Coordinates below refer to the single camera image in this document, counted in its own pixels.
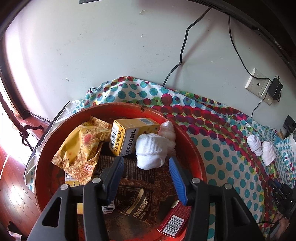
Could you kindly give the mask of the clear plastic wrapped item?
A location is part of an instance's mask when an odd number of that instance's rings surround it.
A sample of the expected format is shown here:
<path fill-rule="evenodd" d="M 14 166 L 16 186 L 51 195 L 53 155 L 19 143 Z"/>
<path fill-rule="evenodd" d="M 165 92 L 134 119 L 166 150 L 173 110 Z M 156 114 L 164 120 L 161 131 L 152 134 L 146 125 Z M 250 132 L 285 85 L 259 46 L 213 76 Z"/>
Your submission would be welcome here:
<path fill-rule="evenodd" d="M 171 121 L 166 121 L 160 125 L 158 135 L 164 137 L 168 141 L 168 156 L 175 156 L 176 151 L 176 133 L 174 125 Z"/>

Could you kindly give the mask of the dark brown snack packet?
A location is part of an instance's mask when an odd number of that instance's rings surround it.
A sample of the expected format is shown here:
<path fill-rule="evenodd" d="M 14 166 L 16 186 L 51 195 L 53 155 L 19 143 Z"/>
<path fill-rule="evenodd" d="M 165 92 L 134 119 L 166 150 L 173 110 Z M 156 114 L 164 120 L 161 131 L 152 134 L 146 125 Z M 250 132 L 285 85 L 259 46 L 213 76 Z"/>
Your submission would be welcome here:
<path fill-rule="evenodd" d="M 125 168 L 115 197 L 115 209 L 150 225 L 156 223 L 162 202 L 177 194 L 167 164 L 143 170 L 137 159 L 125 158 Z"/>

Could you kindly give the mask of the dark red cigarette box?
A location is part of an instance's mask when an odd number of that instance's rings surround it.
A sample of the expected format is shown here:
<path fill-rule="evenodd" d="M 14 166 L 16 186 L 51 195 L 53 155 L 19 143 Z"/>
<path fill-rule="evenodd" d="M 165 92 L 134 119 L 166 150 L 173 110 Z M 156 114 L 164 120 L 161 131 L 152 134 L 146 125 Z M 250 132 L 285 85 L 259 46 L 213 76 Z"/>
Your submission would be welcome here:
<path fill-rule="evenodd" d="M 176 238 L 183 229 L 191 213 L 191 206 L 184 206 L 176 200 L 157 231 L 168 237 Z"/>

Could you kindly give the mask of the polka dot bed sheet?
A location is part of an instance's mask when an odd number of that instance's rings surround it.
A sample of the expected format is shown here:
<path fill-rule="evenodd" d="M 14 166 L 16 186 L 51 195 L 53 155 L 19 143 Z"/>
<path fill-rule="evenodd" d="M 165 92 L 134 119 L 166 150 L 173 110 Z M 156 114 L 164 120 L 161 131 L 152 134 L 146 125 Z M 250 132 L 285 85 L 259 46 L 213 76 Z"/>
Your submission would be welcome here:
<path fill-rule="evenodd" d="M 263 126 L 251 117 L 220 102 L 189 92 L 172 90 L 130 76 L 104 82 L 90 88 L 83 100 L 66 104 L 36 146 L 29 159 L 24 180 L 35 190 L 36 168 L 41 151 L 55 129 L 82 109 L 104 103 L 134 103 L 150 107 L 174 120 L 188 134 L 202 156 L 207 181 L 213 185 L 229 182 L 241 196 L 264 235 L 271 230 L 276 206 L 267 188 L 269 176 L 278 178 L 276 144 L 281 141 L 275 129 Z M 261 145 L 270 142 L 276 159 L 265 166 L 262 157 L 251 151 L 247 137 L 256 135 Z"/>

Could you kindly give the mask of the yellow medicine box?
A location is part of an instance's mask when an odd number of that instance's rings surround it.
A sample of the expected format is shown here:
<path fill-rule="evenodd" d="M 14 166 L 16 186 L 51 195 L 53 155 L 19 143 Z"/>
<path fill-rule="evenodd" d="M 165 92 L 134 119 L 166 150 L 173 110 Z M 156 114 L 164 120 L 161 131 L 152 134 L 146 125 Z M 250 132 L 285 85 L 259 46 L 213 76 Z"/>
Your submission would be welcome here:
<path fill-rule="evenodd" d="M 109 148 L 116 156 L 135 152 L 139 135 L 158 133 L 160 124 L 150 118 L 130 118 L 113 121 Z"/>

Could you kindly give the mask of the white sock with cuff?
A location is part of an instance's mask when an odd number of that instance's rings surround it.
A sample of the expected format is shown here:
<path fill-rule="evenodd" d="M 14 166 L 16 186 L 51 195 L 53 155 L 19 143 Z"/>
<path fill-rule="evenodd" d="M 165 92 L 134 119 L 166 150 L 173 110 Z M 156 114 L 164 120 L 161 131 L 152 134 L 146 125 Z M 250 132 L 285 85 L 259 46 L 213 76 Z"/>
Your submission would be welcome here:
<path fill-rule="evenodd" d="M 137 167 L 150 170 L 163 166 L 168 154 L 168 140 L 155 133 L 142 134 L 135 143 Z"/>

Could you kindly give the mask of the red round tray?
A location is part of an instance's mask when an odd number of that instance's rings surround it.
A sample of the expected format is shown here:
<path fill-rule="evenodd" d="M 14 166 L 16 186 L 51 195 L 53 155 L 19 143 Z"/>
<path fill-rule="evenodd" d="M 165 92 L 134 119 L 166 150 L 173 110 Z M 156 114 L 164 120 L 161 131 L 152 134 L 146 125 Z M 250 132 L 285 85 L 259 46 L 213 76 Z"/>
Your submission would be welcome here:
<path fill-rule="evenodd" d="M 137 138 L 167 121 L 159 110 L 106 103 L 67 118 L 41 152 L 35 193 L 42 211 L 32 240 L 172 240 L 159 231 L 177 199 L 169 167 L 137 167 Z"/>

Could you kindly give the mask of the golden snack wrapper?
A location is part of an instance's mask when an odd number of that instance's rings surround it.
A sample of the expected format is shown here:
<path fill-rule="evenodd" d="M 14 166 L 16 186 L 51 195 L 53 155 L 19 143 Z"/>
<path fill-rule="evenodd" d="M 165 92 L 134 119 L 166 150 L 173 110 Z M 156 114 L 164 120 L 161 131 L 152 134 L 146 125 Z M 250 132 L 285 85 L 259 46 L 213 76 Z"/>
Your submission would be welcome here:
<path fill-rule="evenodd" d="M 51 162 L 82 185 L 87 184 L 91 180 L 103 144 L 110 141 L 111 131 L 112 124 L 91 116 L 89 121 L 69 134 Z"/>

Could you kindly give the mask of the white wall socket plate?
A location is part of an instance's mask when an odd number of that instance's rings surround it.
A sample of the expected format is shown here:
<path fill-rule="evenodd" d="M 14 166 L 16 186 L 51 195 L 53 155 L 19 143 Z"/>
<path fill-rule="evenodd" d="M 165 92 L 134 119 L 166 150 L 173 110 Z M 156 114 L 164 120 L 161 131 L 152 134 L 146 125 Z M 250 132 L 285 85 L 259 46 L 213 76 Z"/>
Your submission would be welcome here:
<path fill-rule="evenodd" d="M 261 100 L 266 102 L 268 105 L 273 103 L 273 99 L 268 93 L 268 88 L 271 84 L 271 81 L 265 78 L 265 76 L 258 71 L 257 69 L 253 69 L 246 85 L 245 89 L 259 97 Z"/>

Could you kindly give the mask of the black curved monitor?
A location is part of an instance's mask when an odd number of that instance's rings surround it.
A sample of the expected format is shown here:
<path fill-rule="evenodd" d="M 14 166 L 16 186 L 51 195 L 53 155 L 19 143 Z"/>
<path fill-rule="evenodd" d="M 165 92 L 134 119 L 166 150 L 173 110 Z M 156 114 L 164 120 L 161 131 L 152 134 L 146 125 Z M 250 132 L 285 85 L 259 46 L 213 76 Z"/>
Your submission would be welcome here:
<path fill-rule="evenodd" d="M 211 0 L 196 3 L 225 13 L 253 30 L 295 75 L 295 1 Z"/>

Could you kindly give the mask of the yellow cartoon face box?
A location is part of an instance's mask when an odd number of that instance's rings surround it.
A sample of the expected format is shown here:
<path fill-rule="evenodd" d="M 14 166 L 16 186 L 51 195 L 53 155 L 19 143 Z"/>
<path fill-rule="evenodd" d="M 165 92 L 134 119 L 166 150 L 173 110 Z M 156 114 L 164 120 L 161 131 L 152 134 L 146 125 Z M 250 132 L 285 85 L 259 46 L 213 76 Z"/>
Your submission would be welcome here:
<path fill-rule="evenodd" d="M 68 173 L 65 173 L 65 184 L 68 184 L 70 187 L 77 187 L 82 185 L 79 181 L 72 178 Z"/>

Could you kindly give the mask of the black power adapter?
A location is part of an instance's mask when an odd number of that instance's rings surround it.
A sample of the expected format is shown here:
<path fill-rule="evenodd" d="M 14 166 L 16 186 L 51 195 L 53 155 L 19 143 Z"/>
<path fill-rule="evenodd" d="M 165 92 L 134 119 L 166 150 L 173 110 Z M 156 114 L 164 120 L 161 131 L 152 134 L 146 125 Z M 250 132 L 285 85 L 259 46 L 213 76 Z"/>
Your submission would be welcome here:
<path fill-rule="evenodd" d="M 268 88 L 268 93 L 269 93 L 270 97 L 273 100 L 276 100 L 277 102 L 279 102 L 280 98 L 281 98 L 282 88 L 283 88 L 283 84 L 280 82 L 280 77 L 275 76 Z"/>

